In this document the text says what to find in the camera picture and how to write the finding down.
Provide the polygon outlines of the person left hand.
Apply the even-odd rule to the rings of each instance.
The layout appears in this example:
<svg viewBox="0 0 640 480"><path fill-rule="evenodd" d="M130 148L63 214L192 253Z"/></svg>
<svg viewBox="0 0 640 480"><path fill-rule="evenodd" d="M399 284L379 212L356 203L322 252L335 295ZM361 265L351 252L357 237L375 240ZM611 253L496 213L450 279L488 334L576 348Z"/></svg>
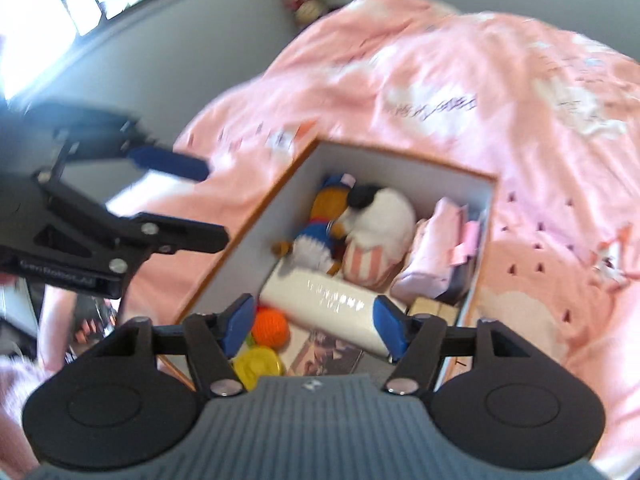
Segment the person left hand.
<svg viewBox="0 0 640 480"><path fill-rule="evenodd" d="M32 361L1 357L1 478L23 479L38 467L22 427L23 408L46 376Z"/></svg>

